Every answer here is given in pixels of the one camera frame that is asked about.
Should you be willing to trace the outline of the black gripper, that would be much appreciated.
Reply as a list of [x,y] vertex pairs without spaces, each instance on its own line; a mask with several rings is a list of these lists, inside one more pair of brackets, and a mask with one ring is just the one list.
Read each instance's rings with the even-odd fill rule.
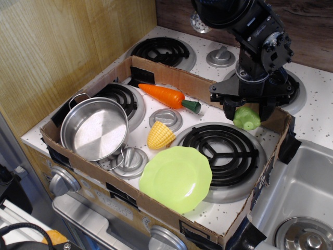
[[288,76],[268,76],[251,82],[234,74],[227,80],[209,87],[212,102],[223,104],[225,116],[233,120],[236,108],[249,104],[259,104],[260,120],[266,121],[274,112],[275,106],[288,104],[296,91],[296,84]]

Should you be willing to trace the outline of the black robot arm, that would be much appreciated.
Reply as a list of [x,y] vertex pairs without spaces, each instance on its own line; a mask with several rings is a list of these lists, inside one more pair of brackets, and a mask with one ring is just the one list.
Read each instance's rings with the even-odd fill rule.
[[240,44],[235,75],[210,86],[210,100],[223,106],[229,120],[246,103],[259,106],[261,121],[288,104],[295,88],[284,65],[291,62],[291,39],[265,1],[192,1],[209,28],[226,30]]

